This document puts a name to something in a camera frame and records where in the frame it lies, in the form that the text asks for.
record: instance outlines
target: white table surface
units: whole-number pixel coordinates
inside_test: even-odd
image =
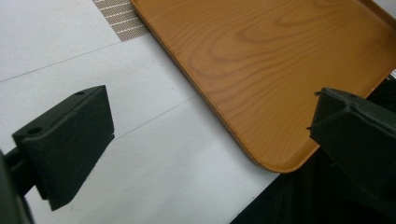
[[[396,1],[377,0],[396,17]],[[70,94],[106,85],[116,139],[37,224],[229,223],[276,177],[243,153],[152,35],[120,42],[91,0],[0,1],[0,148]]]

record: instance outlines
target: wooden tray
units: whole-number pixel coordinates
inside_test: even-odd
[[[275,172],[318,148],[306,129],[315,91],[366,97],[396,68],[396,21],[372,1],[132,2],[242,149]]]

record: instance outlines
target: gray line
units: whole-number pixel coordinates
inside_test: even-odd
[[[81,57],[81,56],[84,56],[84,55],[87,55],[87,54],[90,54],[90,53],[94,53],[94,52],[96,52],[96,51],[98,51],[98,50],[105,49],[105,48],[108,48],[108,47],[111,47],[111,46],[114,46],[114,45],[117,45],[117,44],[120,44],[120,43],[122,43],[122,41],[117,42],[117,43],[114,43],[114,44],[111,44],[111,45],[107,45],[107,46],[101,47],[101,48],[99,48],[99,49],[92,50],[92,51],[90,51],[90,52],[86,52],[86,53],[80,54],[80,55],[78,55],[78,56],[75,56],[75,57],[72,57],[72,58],[69,58],[69,59],[66,59],[66,60],[57,62],[57,63],[53,63],[53,64],[50,64],[50,65],[47,65],[47,66],[44,66],[44,67],[37,68],[37,69],[35,69],[35,70],[32,70],[32,71],[29,71],[29,72],[26,72],[26,73],[17,75],[17,76],[15,76],[15,77],[9,77],[9,78],[7,78],[7,79],[0,80],[0,83],[5,82],[5,81],[9,81],[9,80],[11,80],[11,79],[13,79],[13,78],[16,78],[16,77],[22,77],[22,76],[28,75],[28,74],[30,74],[30,73],[36,72],[36,71],[41,70],[41,69],[44,69],[44,68],[51,67],[51,66],[56,65],[56,64],[59,64],[59,63],[64,63],[64,62],[70,61],[70,60],[76,59],[76,58],[78,58],[78,57]]]
[[[144,122],[143,124],[141,124],[141,125],[137,126],[136,128],[132,129],[132,130],[129,131],[128,133],[125,133],[125,134],[123,134],[122,136],[120,136],[120,137],[114,139],[113,142],[115,142],[115,141],[121,139],[121,138],[124,137],[125,135],[128,135],[128,134],[130,134],[130,133],[136,131],[137,129],[139,129],[139,128],[145,126],[146,124],[148,124],[148,123],[150,123],[150,122],[152,122],[152,121],[154,121],[155,119],[161,117],[162,115],[167,114],[168,112],[170,112],[170,111],[172,111],[172,110],[178,108],[179,106],[184,105],[185,103],[187,103],[188,101],[192,100],[192,99],[195,98],[195,97],[197,97],[197,95],[194,95],[194,96],[190,97],[189,99],[183,101],[182,103],[180,103],[180,104],[178,104],[178,105],[175,105],[174,107],[172,107],[172,108],[166,110],[165,112],[161,113],[160,115],[156,116],[155,118],[150,119],[150,120]]]

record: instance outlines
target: screw hole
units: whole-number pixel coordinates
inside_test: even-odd
[[[33,129],[29,130],[27,133],[35,134],[35,133],[41,132],[41,130],[42,130],[41,128],[33,128]]]

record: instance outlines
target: black plastic part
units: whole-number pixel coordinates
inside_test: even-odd
[[[32,163],[28,158],[23,157],[17,148],[8,152],[5,158],[15,188],[21,196],[25,195],[34,185],[39,183]]]
[[[27,203],[15,190],[8,164],[0,150],[0,223],[34,223]]]
[[[311,137],[361,190],[396,202],[396,114],[359,96],[323,89]]]
[[[310,127],[322,146],[233,224],[396,223],[396,80],[368,100],[324,89]]]
[[[113,133],[106,87],[100,86],[71,95],[13,137],[18,157],[34,168],[42,198],[56,210],[78,193]]]

